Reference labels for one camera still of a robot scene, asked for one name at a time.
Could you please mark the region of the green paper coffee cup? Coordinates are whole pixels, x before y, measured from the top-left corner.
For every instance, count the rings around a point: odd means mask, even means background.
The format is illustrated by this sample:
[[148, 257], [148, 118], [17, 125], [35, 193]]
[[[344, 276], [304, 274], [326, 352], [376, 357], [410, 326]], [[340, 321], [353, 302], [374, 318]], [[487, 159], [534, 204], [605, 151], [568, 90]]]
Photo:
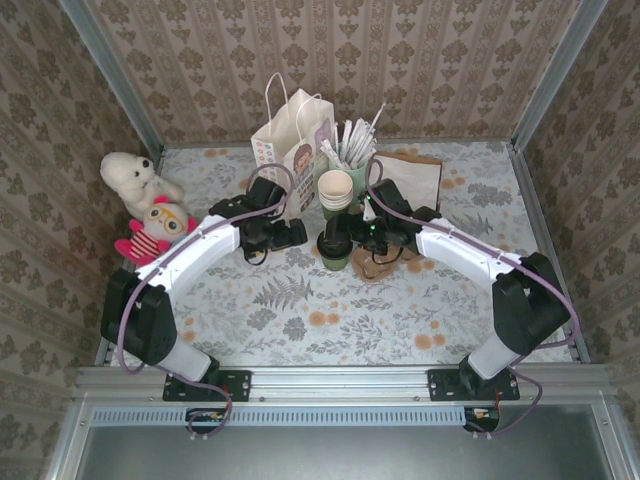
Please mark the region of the green paper coffee cup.
[[322, 250], [320, 252], [324, 267], [329, 271], [341, 271], [346, 268], [351, 251]]

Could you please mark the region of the brown pulp cup carrier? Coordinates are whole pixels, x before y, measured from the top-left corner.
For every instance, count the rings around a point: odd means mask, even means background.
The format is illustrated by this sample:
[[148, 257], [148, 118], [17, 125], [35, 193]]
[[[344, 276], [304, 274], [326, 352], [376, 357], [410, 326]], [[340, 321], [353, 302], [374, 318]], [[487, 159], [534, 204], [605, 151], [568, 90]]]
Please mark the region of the brown pulp cup carrier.
[[351, 254], [351, 265], [364, 282], [375, 283], [391, 276], [399, 265], [415, 257], [413, 252], [394, 245], [387, 248], [385, 255], [378, 255], [364, 247], [357, 247]]

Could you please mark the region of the white cartoon print paper bag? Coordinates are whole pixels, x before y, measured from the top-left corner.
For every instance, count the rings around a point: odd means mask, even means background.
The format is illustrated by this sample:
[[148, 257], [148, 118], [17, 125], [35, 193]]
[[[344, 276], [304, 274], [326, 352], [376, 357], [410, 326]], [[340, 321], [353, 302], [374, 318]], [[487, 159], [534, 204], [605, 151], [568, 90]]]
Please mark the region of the white cartoon print paper bag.
[[283, 105], [267, 105], [267, 123], [251, 137], [261, 174], [287, 189], [293, 189], [284, 217], [299, 217], [317, 202], [317, 183], [328, 169], [328, 157], [321, 147], [335, 140], [334, 105], [321, 94], [300, 88], [289, 94], [282, 90]]

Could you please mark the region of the stack of green paper cups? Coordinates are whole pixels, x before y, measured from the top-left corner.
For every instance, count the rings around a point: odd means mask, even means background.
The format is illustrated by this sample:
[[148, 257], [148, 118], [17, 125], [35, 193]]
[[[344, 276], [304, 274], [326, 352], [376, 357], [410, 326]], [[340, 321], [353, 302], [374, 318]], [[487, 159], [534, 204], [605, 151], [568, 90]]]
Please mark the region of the stack of green paper cups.
[[344, 171], [330, 170], [321, 175], [317, 184], [324, 218], [346, 213], [353, 200], [353, 180]]

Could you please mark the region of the light green straw holder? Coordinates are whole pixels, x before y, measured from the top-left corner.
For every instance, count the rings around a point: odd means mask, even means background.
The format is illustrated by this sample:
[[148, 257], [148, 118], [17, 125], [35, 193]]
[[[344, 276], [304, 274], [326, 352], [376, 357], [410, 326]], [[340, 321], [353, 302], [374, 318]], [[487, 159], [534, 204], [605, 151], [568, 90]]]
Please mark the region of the light green straw holder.
[[335, 164], [328, 158], [329, 162], [329, 170], [341, 170], [346, 172], [353, 180], [353, 198], [357, 198], [365, 189], [365, 170], [366, 170], [366, 161], [363, 159], [362, 162], [359, 161], [359, 155], [356, 154], [355, 159], [351, 163], [344, 163], [344, 166], [339, 166]]

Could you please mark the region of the flat white paper bags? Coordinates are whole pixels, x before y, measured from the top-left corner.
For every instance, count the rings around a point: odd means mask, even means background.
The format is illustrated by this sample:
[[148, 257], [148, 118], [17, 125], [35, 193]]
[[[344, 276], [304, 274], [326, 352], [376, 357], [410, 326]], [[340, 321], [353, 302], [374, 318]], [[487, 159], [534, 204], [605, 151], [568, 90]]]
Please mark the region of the flat white paper bags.
[[394, 181], [413, 210], [439, 210], [441, 160], [390, 152], [377, 152], [375, 158], [382, 164], [382, 178]]

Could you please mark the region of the floral table cover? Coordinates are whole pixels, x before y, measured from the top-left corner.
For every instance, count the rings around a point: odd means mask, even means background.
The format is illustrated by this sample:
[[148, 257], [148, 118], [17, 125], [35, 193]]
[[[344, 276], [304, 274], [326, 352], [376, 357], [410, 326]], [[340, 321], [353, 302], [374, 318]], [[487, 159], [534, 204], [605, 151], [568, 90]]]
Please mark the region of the floral table cover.
[[[404, 143], [391, 153], [443, 163], [440, 209], [457, 228], [520, 256], [537, 250], [505, 141]], [[486, 288], [444, 263], [415, 257], [381, 282], [351, 264], [327, 270], [315, 239], [319, 207], [303, 217], [306, 244], [245, 261], [236, 251], [182, 293], [180, 337], [222, 366], [455, 364], [493, 327]]]

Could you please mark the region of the pink striped plush doll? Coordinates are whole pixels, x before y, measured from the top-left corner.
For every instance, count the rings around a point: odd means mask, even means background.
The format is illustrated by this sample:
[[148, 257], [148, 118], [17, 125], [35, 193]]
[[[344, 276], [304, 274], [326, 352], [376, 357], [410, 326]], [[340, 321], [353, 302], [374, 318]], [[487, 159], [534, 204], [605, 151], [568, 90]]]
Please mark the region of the pink striped plush doll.
[[198, 226], [198, 221], [166, 196], [158, 196], [142, 219], [131, 219], [131, 236], [114, 243], [116, 251], [135, 266], [144, 266], [166, 253]]

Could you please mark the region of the white plush animal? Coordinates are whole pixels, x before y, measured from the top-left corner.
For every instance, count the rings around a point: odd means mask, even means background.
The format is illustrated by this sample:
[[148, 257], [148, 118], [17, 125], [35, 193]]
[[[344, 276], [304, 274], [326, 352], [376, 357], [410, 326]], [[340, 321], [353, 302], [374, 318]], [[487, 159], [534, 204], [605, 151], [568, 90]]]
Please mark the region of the white plush animal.
[[170, 203], [183, 202], [183, 190], [157, 175], [153, 162], [143, 156], [109, 153], [101, 161], [100, 174], [123, 201], [126, 210], [138, 220], [159, 196], [166, 197]]

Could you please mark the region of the black connector board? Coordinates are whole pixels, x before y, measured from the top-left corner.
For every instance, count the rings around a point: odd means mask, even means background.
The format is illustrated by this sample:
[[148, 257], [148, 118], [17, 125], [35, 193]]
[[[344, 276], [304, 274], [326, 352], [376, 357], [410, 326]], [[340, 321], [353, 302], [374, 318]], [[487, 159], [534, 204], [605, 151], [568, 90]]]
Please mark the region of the black connector board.
[[499, 425], [500, 412], [497, 407], [465, 407], [464, 417], [465, 424], [463, 428], [466, 431], [491, 433]]
[[188, 409], [185, 413], [185, 428], [192, 436], [210, 436], [225, 416], [225, 408]]

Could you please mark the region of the grey metal panel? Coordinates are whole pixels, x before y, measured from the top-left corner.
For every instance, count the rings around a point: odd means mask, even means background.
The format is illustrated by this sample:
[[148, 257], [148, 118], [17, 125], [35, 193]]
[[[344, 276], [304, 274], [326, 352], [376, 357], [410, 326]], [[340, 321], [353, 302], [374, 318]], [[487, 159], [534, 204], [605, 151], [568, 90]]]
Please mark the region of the grey metal panel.
[[72, 409], [45, 480], [640, 480], [620, 410], [544, 405], [506, 433], [460, 426], [98, 426]]

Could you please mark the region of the wide aluminium base rail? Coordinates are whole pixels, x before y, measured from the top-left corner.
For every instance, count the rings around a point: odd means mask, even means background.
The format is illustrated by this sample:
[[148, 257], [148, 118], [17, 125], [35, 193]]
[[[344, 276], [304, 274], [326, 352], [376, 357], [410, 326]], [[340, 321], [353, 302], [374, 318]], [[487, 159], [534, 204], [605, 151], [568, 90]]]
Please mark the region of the wide aluminium base rail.
[[[425, 404], [430, 401], [427, 371], [442, 365], [382, 367], [251, 367], [248, 404], [355, 405]], [[614, 396], [604, 366], [580, 363], [529, 363], [517, 368], [519, 404], [541, 387], [543, 404], [591, 404]], [[145, 369], [130, 376], [111, 367], [83, 368], [73, 396], [111, 405], [159, 402], [165, 375]]]

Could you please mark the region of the aluminium frame post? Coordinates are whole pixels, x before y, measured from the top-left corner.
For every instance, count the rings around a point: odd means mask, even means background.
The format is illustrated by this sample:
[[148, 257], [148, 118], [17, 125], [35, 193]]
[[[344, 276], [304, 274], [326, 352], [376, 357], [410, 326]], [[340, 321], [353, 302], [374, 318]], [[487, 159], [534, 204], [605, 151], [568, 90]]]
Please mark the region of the aluminium frame post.
[[148, 153], [153, 158], [161, 156], [164, 149], [163, 141], [145, 109], [142, 96], [136, 92], [123, 63], [117, 58], [114, 48], [99, 26], [96, 17], [90, 12], [86, 1], [59, 0], [59, 2]]
[[580, 0], [511, 136], [511, 143], [516, 151], [523, 151], [531, 140], [607, 3], [608, 0]]

